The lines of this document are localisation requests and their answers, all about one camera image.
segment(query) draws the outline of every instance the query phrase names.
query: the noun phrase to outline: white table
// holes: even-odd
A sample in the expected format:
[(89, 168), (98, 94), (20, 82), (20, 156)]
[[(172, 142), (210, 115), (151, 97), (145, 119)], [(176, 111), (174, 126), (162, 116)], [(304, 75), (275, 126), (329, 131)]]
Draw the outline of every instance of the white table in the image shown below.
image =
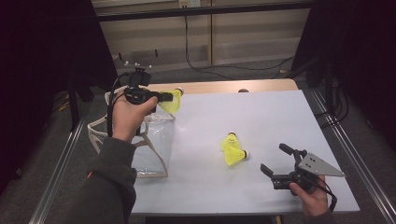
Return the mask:
[[(166, 178), (138, 178), (133, 213), (149, 216), (284, 214), (301, 211), (289, 190), (275, 190), (260, 170), (293, 170), (294, 158), (278, 146), (306, 149), (339, 165), (301, 91), (185, 94), (176, 113)], [(220, 142), (237, 134), (248, 161), (229, 167)], [(335, 211), (359, 211), (342, 177), (327, 177), (338, 198)]]

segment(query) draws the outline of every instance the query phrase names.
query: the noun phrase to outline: sleeve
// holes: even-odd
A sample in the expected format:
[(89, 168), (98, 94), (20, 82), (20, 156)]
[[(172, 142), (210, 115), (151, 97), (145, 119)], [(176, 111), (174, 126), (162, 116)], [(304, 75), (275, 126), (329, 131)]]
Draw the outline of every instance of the sleeve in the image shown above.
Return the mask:
[(317, 217), (305, 217), (304, 224), (336, 224), (332, 212), (328, 210), (326, 213)]
[(134, 206), (135, 146), (105, 138), (98, 157), (88, 166), (88, 178), (78, 191), (64, 223), (127, 223)]

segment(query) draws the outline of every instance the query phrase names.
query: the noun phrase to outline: yellow shuttlecock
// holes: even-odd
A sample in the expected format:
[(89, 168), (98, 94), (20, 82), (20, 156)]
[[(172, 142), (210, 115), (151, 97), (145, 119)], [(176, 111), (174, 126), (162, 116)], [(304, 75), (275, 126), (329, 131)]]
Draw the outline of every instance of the yellow shuttlecock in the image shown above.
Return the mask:
[(223, 149), (223, 151), (226, 146), (241, 148), (235, 133), (230, 132), (228, 136), (221, 142), (221, 148)]
[(173, 95), (173, 101), (160, 102), (158, 105), (169, 114), (175, 114), (180, 108), (180, 99), (183, 95), (183, 89), (177, 88), (172, 91), (167, 91)]
[(224, 150), (224, 159), (227, 165), (233, 165), (238, 161), (248, 158), (248, 152), (241, 149), (235, 133), (229, 133), (221, 142)]
[(227, 165), (233, 165), (234, 163), (246, 159), (248, 153), (245, 150), (241, 150), (236, 147), (226, 146), (224, 149), (224, 158)]

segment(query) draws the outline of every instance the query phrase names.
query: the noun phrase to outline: hand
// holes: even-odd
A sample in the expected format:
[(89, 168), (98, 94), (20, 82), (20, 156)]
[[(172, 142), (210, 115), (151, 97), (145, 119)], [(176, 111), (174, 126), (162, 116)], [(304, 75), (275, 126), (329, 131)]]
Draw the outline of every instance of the hand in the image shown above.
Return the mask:
[[(119, 91), (115, 99), (122, 93), (123, 91)], [(142, 125), (144, 117), (156, 106), (157, 102), (157, 97), (151, 97), (142, 105), (133, 105), (126, 100), (124, 95), (121, 96), (114, 103), (113, 138), (130, 143), (136, 130)]]
[[(326, 189), (324, 175), (320, 175), (317, 183)], [(290, 183), (290, 189), (303, 201), (303, 210), (306, 217), (317, 217), (328, 211), (327, 193), (321, 189), (316, 189), (313, 193), (306, 193), (296, 183)]]

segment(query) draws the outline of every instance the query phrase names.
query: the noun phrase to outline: power outlet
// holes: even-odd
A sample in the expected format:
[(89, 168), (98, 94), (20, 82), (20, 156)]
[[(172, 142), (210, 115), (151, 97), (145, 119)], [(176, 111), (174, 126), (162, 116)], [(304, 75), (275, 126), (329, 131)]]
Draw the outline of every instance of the power outlet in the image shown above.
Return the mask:
[(184, 8), (189, 6), (189, 0), (178, 0), (178, 7)]
[(201, 0), (189, 0), (189, 7), (200, 7)]

